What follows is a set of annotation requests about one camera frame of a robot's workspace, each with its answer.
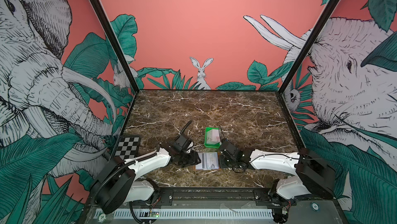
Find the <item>green plastic tray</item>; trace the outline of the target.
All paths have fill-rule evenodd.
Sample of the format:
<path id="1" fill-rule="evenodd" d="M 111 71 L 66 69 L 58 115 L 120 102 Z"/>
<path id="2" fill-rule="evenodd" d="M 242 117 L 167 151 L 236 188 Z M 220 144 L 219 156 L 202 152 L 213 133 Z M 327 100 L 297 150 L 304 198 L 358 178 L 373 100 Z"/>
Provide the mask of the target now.
<path id="1" fill-rule="evenodd" d="M 207 127 L 205 129 L 204 145 L 207 148 L 218 149 L 221 144 L 219 128 Z"/>

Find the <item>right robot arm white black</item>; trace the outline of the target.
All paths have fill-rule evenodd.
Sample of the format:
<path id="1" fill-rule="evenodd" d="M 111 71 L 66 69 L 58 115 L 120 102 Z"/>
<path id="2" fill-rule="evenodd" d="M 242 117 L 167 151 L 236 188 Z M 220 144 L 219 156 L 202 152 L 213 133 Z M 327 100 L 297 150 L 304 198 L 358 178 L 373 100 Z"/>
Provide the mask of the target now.
<path id="1" fill-rule="evenodd" d="M 289 178 L 273 182 L 267 198 L 275 204 L 282 205 L 293 199 L 334 197 L 336 170 L 308 148 L 293 153 L 240 150 L 223 138 L 219 150 L 226 164 L 239 172 L 250 169 L 290 174 Z"/>

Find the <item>brown leather card holder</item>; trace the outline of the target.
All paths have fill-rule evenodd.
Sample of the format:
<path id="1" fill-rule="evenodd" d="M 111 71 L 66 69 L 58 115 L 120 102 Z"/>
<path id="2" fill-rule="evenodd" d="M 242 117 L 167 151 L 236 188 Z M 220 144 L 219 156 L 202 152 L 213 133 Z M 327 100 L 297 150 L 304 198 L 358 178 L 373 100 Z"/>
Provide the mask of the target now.
<path id="1" fill-rule="evenodd" d="M 217 152 L 198 153 L 201 162 L 194 166 L 194 170 L 220 170 L 219 154 Z"/>

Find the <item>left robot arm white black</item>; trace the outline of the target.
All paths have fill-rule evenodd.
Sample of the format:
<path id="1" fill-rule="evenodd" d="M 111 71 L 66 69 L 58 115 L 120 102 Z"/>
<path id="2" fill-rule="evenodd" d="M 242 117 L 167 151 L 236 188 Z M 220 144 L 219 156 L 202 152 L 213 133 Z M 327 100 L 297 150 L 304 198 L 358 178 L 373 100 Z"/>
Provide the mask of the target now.
<path id="1" fill-rule="evenodd" d="M 112 158 L 91 185 L 91 205 L 97 204 L 105 214 L 110 214 L 128 202 L 156 203 L 160 197 L 158 186 L 151 180 L 140 180 L 140 177 L 169 164 L 180 167 L 200 164 L 198 152 L 192 147 L 192 139 L 180 134 L 140 157 Z"/>

